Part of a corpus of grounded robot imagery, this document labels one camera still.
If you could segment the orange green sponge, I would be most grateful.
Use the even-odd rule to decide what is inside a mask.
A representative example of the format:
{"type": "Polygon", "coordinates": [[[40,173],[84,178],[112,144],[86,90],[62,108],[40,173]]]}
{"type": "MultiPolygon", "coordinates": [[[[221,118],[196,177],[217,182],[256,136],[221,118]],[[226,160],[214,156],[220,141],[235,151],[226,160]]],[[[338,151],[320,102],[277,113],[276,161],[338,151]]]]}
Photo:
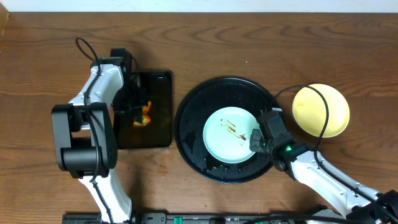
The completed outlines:
{"type": "Polygon", "coordinates": [[[133,126],[143,127],[151,122],[151,118],[149,116],[151,105],[152,102],[148,101],[147,104],[141,108],[141,114],[134,118],[133,126]]]}

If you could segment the light green front plate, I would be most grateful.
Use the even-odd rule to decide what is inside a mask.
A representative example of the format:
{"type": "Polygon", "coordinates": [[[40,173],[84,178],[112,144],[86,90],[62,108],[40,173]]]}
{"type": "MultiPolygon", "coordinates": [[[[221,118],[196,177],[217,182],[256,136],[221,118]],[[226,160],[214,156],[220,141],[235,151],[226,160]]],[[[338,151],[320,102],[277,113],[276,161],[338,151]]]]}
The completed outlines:
{"type": "Polygon", "coordinates": [[[238,107],[215,111],[203,128],[203,142],[207,151],[217,160],[237,164],[250,159],[250,137],[258,128],[255,117],[238,107]]]}

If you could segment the yellow plate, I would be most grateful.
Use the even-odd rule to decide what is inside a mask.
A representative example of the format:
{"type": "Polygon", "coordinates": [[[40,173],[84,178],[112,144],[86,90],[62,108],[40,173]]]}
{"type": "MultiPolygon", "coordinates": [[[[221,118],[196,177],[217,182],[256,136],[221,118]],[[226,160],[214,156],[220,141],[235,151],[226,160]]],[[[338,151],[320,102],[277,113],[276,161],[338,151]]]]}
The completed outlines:
{"type": "Polygon", "coordinates": [[[296,123],[312,136],[318,137],[323,129],[326,112],[329,112],[324,138],[341,134],[349,124],[350,110],[345,97],[335,88],[325,84],[311,84],[302,88],[292,103],[296,123]]]}

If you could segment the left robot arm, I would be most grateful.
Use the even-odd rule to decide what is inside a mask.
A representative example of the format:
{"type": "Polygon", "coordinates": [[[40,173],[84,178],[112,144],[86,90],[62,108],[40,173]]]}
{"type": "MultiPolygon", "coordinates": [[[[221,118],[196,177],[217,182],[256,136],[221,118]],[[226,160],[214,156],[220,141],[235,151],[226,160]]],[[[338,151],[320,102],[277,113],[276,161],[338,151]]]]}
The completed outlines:
{"type": "Polygon", "coordinates": [[[100,209],[98,223],[135,223],[132,200],[115,170],[118,144],[109,111],[133,118],[148,99],[136,59],[126,49],[95,57],[91,75],[79,94],[51,112],[57,165],[78,179],[100,209]]]}

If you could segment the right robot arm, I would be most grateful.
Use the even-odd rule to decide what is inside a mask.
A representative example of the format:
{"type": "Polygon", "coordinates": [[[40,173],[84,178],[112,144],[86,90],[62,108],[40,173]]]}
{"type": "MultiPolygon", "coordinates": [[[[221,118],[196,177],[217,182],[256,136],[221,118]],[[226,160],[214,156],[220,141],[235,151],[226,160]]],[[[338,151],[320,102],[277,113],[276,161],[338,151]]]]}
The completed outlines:
{"type": "Polygon", "coordinates": [[[290,133],[265,139],[259,129],[253,129],[249,148],[264,154],[277,170],[310,187],[347,220],[397,223],[397,191],[382,194],[355,181],[310,145],[294,142],[290,133]]]}

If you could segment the black rectangular water tray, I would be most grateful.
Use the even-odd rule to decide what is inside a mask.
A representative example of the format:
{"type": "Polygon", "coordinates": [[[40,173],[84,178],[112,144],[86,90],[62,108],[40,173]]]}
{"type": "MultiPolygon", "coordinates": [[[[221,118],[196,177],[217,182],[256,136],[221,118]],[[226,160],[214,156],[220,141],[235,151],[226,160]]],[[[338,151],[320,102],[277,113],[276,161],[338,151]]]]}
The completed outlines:
{"type": "Polygon", "coordinates": [[[116,114],[114,133],[119,149],[167,147],[172,142],[172,73],[145,71],[140,73],[146,88],[146,104],[152,102],[151,122],[143,127],[133,126],[140,114],[116,114]]]}

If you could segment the black round tray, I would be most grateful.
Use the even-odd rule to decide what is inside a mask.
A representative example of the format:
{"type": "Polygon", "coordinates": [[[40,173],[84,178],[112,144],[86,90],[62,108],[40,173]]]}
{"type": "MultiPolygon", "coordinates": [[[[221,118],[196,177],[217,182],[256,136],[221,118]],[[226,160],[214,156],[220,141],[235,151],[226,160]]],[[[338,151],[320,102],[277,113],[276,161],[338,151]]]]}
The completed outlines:
{"type": "Polygon", "coordinates": [[[273,166],[267,156],[255,152],[237,164],[221,162],[205,147],[203,128],[216,110],[235,106],[259,116],[272,98],[263,86],[241,77],[218,77],[199,84],[182,100],[175,115],[174,137],[182,158],[215,182],[240,184],[262,176],[273,166]]]}

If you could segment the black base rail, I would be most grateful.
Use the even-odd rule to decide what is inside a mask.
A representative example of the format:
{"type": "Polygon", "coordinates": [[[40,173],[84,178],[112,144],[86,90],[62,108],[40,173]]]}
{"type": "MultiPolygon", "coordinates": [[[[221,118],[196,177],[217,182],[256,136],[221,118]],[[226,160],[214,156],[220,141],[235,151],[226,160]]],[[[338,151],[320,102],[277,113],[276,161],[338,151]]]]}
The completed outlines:
{"type": "Polygon", "coordinates": [[[134,214],[126,223],[133,224],[240,224],[240,223],[353,223],[322,210],[316,215],[167,215],[164,213],[134,214]]]}

